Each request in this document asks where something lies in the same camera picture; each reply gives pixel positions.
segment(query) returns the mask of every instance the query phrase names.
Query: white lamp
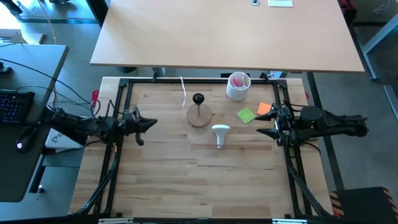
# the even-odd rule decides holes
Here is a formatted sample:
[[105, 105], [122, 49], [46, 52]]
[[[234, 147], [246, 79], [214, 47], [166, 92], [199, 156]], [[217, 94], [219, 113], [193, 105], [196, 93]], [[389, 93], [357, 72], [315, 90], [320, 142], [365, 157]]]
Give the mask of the white lamp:
[[228, 134], [231, 127], [223, 124], [216, 124], [211, 127], [214, 133], [217, 135], [217, 149], [222, 149], [224, 144], [225, 136]]

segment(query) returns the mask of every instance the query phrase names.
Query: black keyboard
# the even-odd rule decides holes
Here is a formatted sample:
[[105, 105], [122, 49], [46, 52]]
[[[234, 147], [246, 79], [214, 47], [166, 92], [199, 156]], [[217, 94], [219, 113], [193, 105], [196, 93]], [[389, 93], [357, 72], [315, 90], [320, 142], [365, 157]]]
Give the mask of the black keyboard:
[[34, 96], [31, 91], [0, 90], [0, 124], [23, 123]]

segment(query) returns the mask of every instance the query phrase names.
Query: gray floor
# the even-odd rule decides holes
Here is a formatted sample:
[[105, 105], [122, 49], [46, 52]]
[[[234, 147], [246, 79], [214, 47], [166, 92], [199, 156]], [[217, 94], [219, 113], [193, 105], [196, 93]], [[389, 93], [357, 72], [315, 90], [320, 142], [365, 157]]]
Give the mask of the gray floor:
[[[31, 4], [35, 4], [33, 0], [22, 0], [21, 2], [26, 8], [29, 8], [31, 7], [28, 4], [29, 1]], [[360, 0], [355, 2], [357, 7], [365, 5], [364, 11], [372, 11], [373, 6], [361, 4]], [[62, 6], [58, 6], [57, 11], [61, 11], [61, 13], [51, 12], [52, 14], [50, 13], [50, 15], [54, 18], [59, 18], [63, 15], [65, 17], [65, 14], [67, 17], [81, 16], [83, 18], [92, 18], [92, 15], [87, 11], [85, 1], [72, 0], [71, 3], [76, 6], [76, 11], [71, 11], [67, 8], [65, 9], [68, 11], [67, 13], [62, 12], [64, 9], [62, 9]], [[52, 6], [49, 3], [47, 5], [47, 9], [50, 11]], [[33, 10], [33, 12], [30, 13], [40, 17], [40, 11]], [[367, 21], [381, 20], [380, 17], [375, 18], [371, 13], [361, 17], [361, 19], [367, 19]], [[91, 98], [92, 90], [99, 88], [102, 77], [126, 75], [119, 73], [113, 67], [94, 67], [90, 65], [91, 54], [100, 32], [98, 25], [54, 24], [53, 26], [58, 44], [70, 47], [59, 79], [69, 84], [84, 98]], [[22, 24], [22, 28], [26, 31], [46, 34], [47, 38], [44, 43], [53, 44], [48, 24]], [[367, 41], [378, 29], [379, 27], [363, 27], [358, 30], [358, 34], [362, 40]], [[387, 41], [381, 43], [380, 51], [397, 49], [398, 43], [392, 41], [394, 38], [396, 40], [396, 37], [396, 33], [389, 36]], [[375, 52], [375, 57], [378, 65], [382, 67], [383, 73], [397, 73], [394, 63], [397, 64], [398, 62], [398, 51], [391, 50], [387, 55]], [[168, 70], [168, 75], [175, 77], [181, 75], [184, 77], [218, 77], [221, 72], [227, 72], [227, 70], [170, 69]], [[261, 71], [250, 71], [249, 73], [252, 77], [258, 77]], [[152, 70], [150, 68], [139, 68], [136, 72], [127, 74], [127, 76], [136, 75], [150, 77], [152, 76]], [[303, 78], [305, 88], [310, 93], [305, 75], [293, 74], [289, 75], [289, 77]], [[398, 145], [398, 138], [396, 138], [398, 121], [391, 111], [382, 86], [378, 83], [370, 82], [369, 77], [368, 73], [315, 74], [320, 98], [326, 110], [336, 114], [362, 114], [368, 117], [367, 124], [370, 132], [365, 138], [350, 138], [347, 136], [335, 136], [332, 138], [345, 187], [347, 189], [355, 189], [383, 186], [391, 191], [395, 200], [398, 200], [398, 170], [396, 166], [398, 158], [398, 151], [396, 150], [396, 145]], [[80, 82], [81, 79], [89, 81], [82, 84]], [[78, 97], [73, 96], [64, 86], [57, 84], [57, 91], [70, 96], [73, 100], [78, 100]], [[88, 114], [87, 111], [77, 106], [65, 105], [65, 107], [71, 113]], [[335, 186], [323, 141], [320, 141], [320, 149], [322, 150], [323, 169], [328, 187], [330, 190], [334, 190]], [[57, 164], [57, 159], [55, 159], [52, 164], [53, 166], [69, 164], [72, 167], [50, 167], [45, 171], [42, 180], [42, 184], [46, 188], [45, 193], [26, 194], [21, 203], [0, 203], [0, 220], [66, 215], [78, 175], [76, 165], [80, 163], [82, 152], [75, 151], [71, 153], [73, 154], [72, 156], [67, 153], [58, 155], [57, 159], [63, 159], [62, 162]]]

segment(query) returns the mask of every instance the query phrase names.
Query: white mesh cup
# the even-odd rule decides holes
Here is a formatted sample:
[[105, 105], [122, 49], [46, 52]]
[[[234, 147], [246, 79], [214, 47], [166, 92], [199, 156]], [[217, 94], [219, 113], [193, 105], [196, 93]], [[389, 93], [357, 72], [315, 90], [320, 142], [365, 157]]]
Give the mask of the white mesh cup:
[[[238, 86], [235, 85], [233, 79], [235, 78]], [[249, 91], [251, 81], [250, 77], [244, 72], [234, 72], [228, 79], [226, 86], [226, 94], [231, 100], [243, 100]]]

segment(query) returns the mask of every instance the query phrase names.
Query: white cable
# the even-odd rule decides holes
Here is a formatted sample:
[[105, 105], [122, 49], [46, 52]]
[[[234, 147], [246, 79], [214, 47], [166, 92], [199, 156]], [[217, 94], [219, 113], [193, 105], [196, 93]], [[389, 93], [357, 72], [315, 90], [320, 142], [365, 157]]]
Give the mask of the white cable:
[[180, 78], [181, 78], [182, 88], [184, 89], [184, 102], [182, 103], [182, 114], [185, 117], [184, 106], [185, 106], [185, 102], [187, 100], [187, 91], [185, 91], [185, 85], [184, 85], [184, 80], [182, 79], [182, 76]]
[[[54, 28], [52, 27], [52, 24], [51, 24], [51, 21], [49, 19], [49, 16], [45, 12], [44, 7], [43, 7], [42, 3], [40, 2], [40, 0], [37, 0], [37, 2], [40, 4], [40, 7], [42, 8], [42, 10], [44, 12], [45, 18], [47, 19], [47, 22], [49, 22], [49, 25], [50, 25], [50, 28], [51, 28], [51, 32], [52, 32], [52, 36], [54, 38], [54, 44], [56, 45], [57, 44], [57, 37], [55, 36]], [[54, 103], [54, 102], [57, 102], [57, 101], [58, 101], [57, 94], [55, 92], [53, 92], [52, 102]]]
[[375, 10], [373, 10], [373, 13], [375, 15], [384, 14], [390, 8], [390, 2], [391, 2], [391, 0], [384, 0], [384, 2], [379, 7], [375, 8]]

